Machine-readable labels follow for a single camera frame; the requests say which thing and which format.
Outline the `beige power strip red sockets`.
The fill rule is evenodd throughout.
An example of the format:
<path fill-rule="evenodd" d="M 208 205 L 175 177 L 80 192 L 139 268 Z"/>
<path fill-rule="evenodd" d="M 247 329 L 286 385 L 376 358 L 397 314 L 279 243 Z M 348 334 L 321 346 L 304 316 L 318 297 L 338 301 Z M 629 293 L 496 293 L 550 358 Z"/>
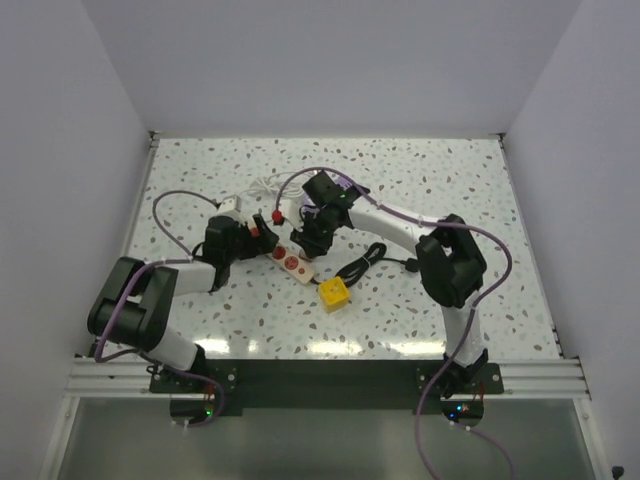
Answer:
<path fill-rule="evenodd" d="M 302 285 L 310 284 L 316 274 L 315 269 L 308 261 L 281 244 L 277 244 L 268 257 Z"/>

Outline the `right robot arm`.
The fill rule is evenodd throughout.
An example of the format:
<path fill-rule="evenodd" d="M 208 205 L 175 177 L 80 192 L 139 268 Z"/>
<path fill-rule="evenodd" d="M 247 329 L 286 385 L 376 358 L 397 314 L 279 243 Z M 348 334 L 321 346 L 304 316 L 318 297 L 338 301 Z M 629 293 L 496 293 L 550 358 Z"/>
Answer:
<path fill-rule="evenodd" d="M 340 228 L 375 234 L 414 255 L 423 289 L 441 307 L 446 334 L 443 365 L 428 378 L 430 390 L 443 397 L 469 392 L 488 363 L 476 324 L 487 263 L 465 221 L 389 206 L 334 169 L 317 171 L 302 190 L 301 200 L 278 200 L 273 214 L 292 225 L 290 239 L 307 258 L 326 255 Z"/>

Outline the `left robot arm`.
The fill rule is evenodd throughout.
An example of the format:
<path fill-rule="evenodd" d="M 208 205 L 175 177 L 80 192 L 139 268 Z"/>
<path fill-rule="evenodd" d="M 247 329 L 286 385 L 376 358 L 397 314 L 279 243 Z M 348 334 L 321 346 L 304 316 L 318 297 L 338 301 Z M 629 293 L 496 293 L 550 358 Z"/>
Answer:
<path fill-rule="evenodd" d="M 211 376 L 206 354 L 169 326 L 174 298 L 220 290 L 234 262 L 268 255 L 278 243 L 261 215 L 245 220 L 223 214 L 209 219 L 204 241 L 185 259 L 119 258 L 88 315 L 87 329 L 98 339 L 94 360 L 106 363 L 120 356 L 104 353 L 111 341 L 171 371 L 183 391 L 200 390 Z"/>

